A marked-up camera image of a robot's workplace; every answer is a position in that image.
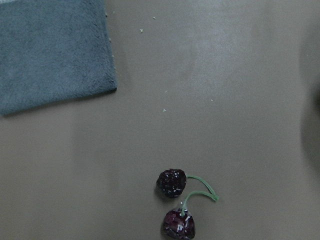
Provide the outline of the grey folded cloth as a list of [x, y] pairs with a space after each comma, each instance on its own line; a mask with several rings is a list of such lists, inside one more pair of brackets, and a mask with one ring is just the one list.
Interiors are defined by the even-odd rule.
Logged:
[[117, 89], [102, 0], [0, 3], [0, 113]]

